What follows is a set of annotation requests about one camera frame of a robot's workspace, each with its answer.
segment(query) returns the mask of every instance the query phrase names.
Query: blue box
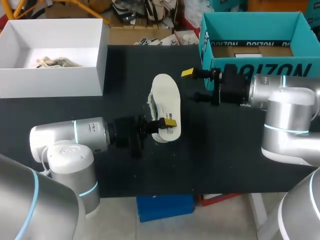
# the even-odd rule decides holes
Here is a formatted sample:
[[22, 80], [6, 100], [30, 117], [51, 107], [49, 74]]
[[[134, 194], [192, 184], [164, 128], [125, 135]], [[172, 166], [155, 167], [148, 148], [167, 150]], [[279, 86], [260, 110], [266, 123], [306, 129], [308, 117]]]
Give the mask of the blue box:
[[[252, 78], [255, 74], [318, 77], [320, 44], [301, 12], [213, 12], [205, 13], [199, 36], [202, 69], [235, 64], [237, 72]], [[290, 46], [293, 56], [220, 57], [212, 46], [257, 47]], [[207, 90], [214, 83], [205, 79]]]
[[246, 0], [209, 0], [215, 12], [226, 12], [231, 8], [243, 4]]
[[311, 28], [320, 26], [320, 0], [309, 0], [305, 18]]
[[137, 211], [140, 222], [191, 214], [195, 209], [192, 196], [137, 196]]

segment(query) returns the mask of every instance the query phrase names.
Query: black table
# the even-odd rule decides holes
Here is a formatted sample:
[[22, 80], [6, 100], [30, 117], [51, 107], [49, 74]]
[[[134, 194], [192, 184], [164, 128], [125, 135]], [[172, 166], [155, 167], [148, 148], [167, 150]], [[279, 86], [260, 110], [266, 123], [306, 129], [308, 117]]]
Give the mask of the black table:
[[[102, 97], [0, 99], [0, 153], [42, 171], [29, 147], [33, 126], [138, 114], [151, 119], [147, 97], [152, 81], [166, 73], [180, 90], [181, 137], [166, 144], [148, 137], [138, 162], [127, 150], [113, 147], [96, 154], [102, 197], [286, 192], [314, 170], [262, 155], [264, 111], [187, 100], [205, 90], [202, 80], [180, 78], [194, 66], [200, 66], [198, 46], [110, 46]], [[311, 130], [320, 131], [319, 120]]]

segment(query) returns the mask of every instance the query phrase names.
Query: white shoe sole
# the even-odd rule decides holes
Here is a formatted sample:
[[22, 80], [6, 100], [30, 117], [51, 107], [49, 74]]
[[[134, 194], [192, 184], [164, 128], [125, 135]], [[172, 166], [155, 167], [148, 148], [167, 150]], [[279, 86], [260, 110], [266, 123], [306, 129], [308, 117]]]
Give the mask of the white shoe sole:
[[180, 93], [176, 82], [167, 74], [157, 75], [148, 96], [152, 120], [168, 118], [176, 121], [176, 127], [159, 129], [152, 137], [159, 143], [177, 140], [181, 135]]

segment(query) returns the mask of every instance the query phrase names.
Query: white cable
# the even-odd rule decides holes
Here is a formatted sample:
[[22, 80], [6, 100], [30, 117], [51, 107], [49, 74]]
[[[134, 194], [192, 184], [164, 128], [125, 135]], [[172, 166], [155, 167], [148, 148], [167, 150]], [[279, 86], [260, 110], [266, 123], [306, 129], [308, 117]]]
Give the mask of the white cable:
[[45, 163], [44, 163], [44, 153], [45, 153], [45, 151], [46, 150], [48, 150], [48, 146], [46, 146], [44, 149], [43, 149], [43, 151], [42, 151], [42, 154], [41, 154], [41, 163], [42, 163], [42, 166], [43, 166], [43, 169], [44, 169], [44, 171], [42, 171], [42, 172], [40, 172], [42, 175], [45, 175], [45, 176], [49, 176], [49, 174], [51, 173], [50, 172], [50, 169], [48, 170], [47, 168], [46, 168], [46, 165], [45, 165]]
[[316, 101], [316, 103], [317, 103], [317, 105], [318, 105], [314, 116], [311, 118], [311, 121], [313, 121], [313, 120], [318, 116], [318, 114], [319, 114], [319, 111], [320, 111], [320, 101], [319, 101], [319, 98], [318, 98], [318, 96], [317, 96], [317, 94], [316, 94], [315, 91], [312, 91], [312, 90], [309, 89], [309, 88], [305, 88], [305, 90], [311, 92], [311, 93], [314, 95], [315, 101]]
[[316, 110], [316, 112], [315, 112], [314, 116], [311, 118], [311, 121], [313, 121], [313, 120], [316, 118], [316, 116], [318, 116], [319, 111], [320, 111], [320, 101], [319, 101], [319, 98], [318, 98], [317, 94], [316, 94], [314, 91], [312, 91], [312, 92], [314, 93], [314, 96], [315, 96], [316, 102], [318, 103], [318, 108], [317, 108], [317, 110]]
[[305, 87], [290, 87], [290, 88], [291, 89], [303, 89], [303, 90], [311, 92], [314, 95], [315, 101], [316, 101], [318, 107], [316, 109], [314, 116], [311, 118], [311, 121], [313, 121], [318, 116], [319, 111], [320, 111], [320, 101], [319, 101], [319, 98], [318, 98], [316, 92], [311, 90], [310, 88], [305, 88]]

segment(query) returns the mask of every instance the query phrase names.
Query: white box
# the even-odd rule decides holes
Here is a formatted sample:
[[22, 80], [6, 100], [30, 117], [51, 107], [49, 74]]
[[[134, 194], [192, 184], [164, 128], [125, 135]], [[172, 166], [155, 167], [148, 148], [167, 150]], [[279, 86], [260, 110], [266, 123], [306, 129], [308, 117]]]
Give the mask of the white box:
[[[97, 18], [8, 21], [0, 35], [0, 98], [102, 96], [108, 40]], [[82, 67], [36, 68], [43, 57]]]

